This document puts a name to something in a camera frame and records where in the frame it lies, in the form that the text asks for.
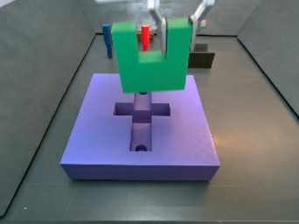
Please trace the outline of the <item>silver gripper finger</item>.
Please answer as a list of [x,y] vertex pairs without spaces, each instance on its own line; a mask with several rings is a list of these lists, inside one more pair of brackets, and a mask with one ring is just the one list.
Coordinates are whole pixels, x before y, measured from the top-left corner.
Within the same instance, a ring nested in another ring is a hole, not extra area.
[[215,0],[202,0],[197,11],[190,15],[191,52],[194,51],[194,48],[195,48],[195,39],[197,39],[197,31],[198,31],[198,27],[199,27],[199,22],[206,18],[214,4],[215,4]]
[[147,0],[147,9],[156,23],[156,30],[160,35],[162,52],[167,52],[167,20],[159,11],[160,0]]

